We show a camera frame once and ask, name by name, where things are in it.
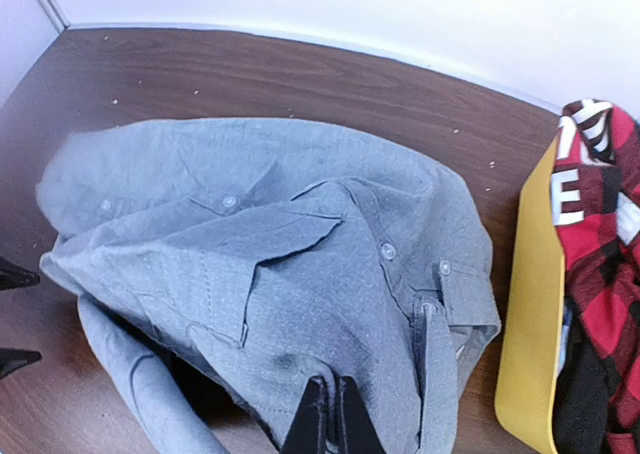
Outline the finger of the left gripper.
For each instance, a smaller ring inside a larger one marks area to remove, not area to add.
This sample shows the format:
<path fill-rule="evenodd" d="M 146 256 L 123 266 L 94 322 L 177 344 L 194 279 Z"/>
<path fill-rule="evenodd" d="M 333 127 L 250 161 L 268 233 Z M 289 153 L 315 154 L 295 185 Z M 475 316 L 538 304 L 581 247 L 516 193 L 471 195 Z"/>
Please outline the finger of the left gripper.
<path fill-rule="evenodd" d="M 35 364 L 42 359 L 42 355 L 38 351 L 25 349 L 0 349 L 0 379 L 4 379 L 13 372 Z"/>
<path fill-rule="evenodd" d="M 32 287 L 40 283 L 37 273 L 0 257 L 0 289 L 11 290 Z"/>

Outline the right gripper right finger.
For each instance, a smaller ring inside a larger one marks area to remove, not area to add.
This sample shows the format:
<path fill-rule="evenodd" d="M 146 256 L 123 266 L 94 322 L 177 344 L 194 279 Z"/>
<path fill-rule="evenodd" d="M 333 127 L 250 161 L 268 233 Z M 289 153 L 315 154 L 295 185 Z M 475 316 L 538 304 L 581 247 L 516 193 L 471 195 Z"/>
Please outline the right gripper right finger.
<path fill-rule="evenodd" d="M 340 377 L 337 394 L 338 452 L 385 454 L 355 380 Z"/>

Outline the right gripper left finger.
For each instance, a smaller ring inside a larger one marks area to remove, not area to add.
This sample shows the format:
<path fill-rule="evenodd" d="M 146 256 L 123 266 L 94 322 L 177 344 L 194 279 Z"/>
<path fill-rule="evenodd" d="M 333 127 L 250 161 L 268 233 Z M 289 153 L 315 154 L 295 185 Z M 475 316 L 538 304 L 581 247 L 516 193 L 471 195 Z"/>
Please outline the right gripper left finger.
<path fill-rule="evenodd" d="M 324 454 L 328 425 L 328 393 L 322 377 L 305 387 L 280 454 Z"/>

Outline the grey long sleeve shirt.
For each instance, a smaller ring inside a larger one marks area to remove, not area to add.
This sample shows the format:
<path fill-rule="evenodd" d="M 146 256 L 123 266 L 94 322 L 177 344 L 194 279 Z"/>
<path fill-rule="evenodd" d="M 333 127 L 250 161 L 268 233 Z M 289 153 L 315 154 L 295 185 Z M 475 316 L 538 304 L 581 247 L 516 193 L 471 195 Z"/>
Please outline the grey long sleeve shirt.
<path fill-rule="evenodd" d="M 167 367 L 221 385 L 282 447 L 318 378 L 363 449 L 449 453 L 500 329 L 491 240 L 464 180 L 358 130 L 297 119 L 151 120 L 72 135 L 36 188 L 41 270 L 161 453 L 220 453 Z"/>

